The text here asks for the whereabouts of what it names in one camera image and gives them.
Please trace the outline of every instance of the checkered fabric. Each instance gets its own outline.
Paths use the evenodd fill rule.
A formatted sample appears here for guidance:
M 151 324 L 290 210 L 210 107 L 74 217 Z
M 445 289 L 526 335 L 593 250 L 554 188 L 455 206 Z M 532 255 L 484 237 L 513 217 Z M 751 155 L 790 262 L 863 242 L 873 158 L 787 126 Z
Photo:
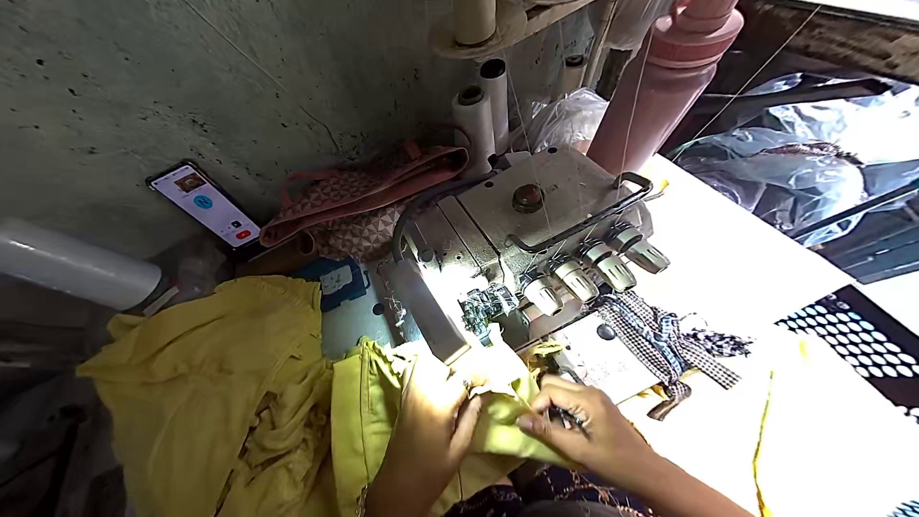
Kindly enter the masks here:
M 663 420 L 667 413 L 692 394 L 689 386 L 679 380 L 690 368 L 699 369 L 725 389 L 740 381 L 737 373 L 716 362 L 712 356 L 713 352 L 721 355 L 719 350 L 739 350 L 726 346 L 723 337 L 727 335 L 710 333 L 717 335 L 719 340 L 706 346 L 704 338 L 708 334 L 695 329 L 689 336 L 683 334 L 675 314 L 648 306 L 631 292 L 604 296 L 596 302 L 595 308 L 626 347 L 664 386 L 668 399 L 654 407 L 648 413 L 649 417 Z M 743 340 L 738 338 L 734 344 L 740 341 Z
M 735 357 L 738 355 L 746 357 L 750 355 L 750 349 L 747 347 L 753 344 L 750 339 L 712 332 L 704 328 L 693 328 L 685 332 L 683 338 L 695 341 L 716 357 Z

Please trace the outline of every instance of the phone screen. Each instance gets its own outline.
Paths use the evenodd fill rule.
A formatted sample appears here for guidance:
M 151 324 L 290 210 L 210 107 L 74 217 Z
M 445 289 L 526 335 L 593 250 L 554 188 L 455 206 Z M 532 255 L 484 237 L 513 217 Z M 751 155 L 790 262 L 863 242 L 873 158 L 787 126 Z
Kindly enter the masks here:
M 232 247 L 258 238 L 261 230 L 192 166 L 183 165 L 150 181 L 150 186 L 204 224 Z

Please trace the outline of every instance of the wooden board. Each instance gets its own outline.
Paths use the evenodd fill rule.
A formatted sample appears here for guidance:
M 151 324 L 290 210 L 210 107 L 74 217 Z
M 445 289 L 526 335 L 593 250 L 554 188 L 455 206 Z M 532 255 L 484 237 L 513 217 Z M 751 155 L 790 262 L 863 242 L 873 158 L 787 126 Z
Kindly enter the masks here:
M 741 37 L 771 53 L 804 24 L 815 5 L 773 5 L 762 0 L 742 0 L 738 8 L 746 18 Z M 919 26 L 899 18 L 821 6 L 791 39 L 787 51 L 871 72 L 910 83 L 919 83 Z

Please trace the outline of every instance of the metal handle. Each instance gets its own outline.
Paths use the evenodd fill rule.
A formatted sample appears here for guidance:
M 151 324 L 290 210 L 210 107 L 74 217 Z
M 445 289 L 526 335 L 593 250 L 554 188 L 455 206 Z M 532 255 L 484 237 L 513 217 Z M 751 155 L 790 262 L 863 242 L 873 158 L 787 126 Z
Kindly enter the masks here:
M 604 209 L 602 212 L 583 220 L 581 223 L 575 224 L 574 226 L 572 226 L 571 228 L 568 228 L 567 230 L 565 230 L 564 232 L 561 232 L 560 234 L 557 234 L 555 237 L 548 238 L 533 246 L 529 246 L 527 243 L 523 242 L 523 240 L 520 237 L 514 234 L 510 234 L 507 237 L 511 240 L 511 242 L 514 243 L 515 246 L 519 247 L 522 251 L 525 251 L 529 254 L 539 253 L 540 251 L 549 249 L 550 247 L 555 246 L 556 244 L 560 243 L 566 238 L 573 236 L 574 234 L 577 234 L 578 232 L 583 231 L 588 226 L 593 226 L 594 224 L 599 223 L 600 221 L 606 219 L 607 217 L 609 217 L 610 215 L 613 215 L 614 213 L 620 213 L 624 211 L 625 209 L 629 208 L 631 205 L 635 204 L 635 202 L 637 202 L 638 200 L 646 196 L 648 192 L 651 191 L 651 187 L 652 187 L 651 181 L 643 176 L 639 176 L 638 174 L 635 174 L 634 172 L 623 172 L 622 174 L 618 175 L 616 179 L 613 181 L 613 188 L 615 189 L 620 188 L 622 186 L 623 181 L 630 181 L 638 185 L 640 189 L 636 192 L 632 192 L 631 194 L 629 194 L 622 200 L 616 201 L 615 203 L 606 207 L 606 209 Z

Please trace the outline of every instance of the thread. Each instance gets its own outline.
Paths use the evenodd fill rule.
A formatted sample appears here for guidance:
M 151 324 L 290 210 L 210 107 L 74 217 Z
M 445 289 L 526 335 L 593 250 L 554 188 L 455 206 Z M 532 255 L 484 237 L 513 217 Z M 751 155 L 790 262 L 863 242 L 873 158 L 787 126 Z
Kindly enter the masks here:
M 494 35 L 496 0 L 453 0 L 453 38 L 460 45 L 480 45 Z
M 453 120 L 463 130 L 454 132 L 456 144 L 469 149 L 469 164 L 462 176 L 472 178 L 487 174 L 492 170 L 488 158 L 494 154 L 492 102 L 488 92 L 475 85 L 463 88 L 453 98 Z
M 552 100 L 564 98 L 574 90 L 581 87 L 584 81 L 584 72 L 587 71 L 587 60 L 583 54 L 570 55 L 565 58 L 559 76 L 559 85 Z
M 507 66 L 503 59 L 490 59 L 479 69 L 479 84 L 492 103 L 494 151 L 507 150 L 510 131 L 507 128 Z

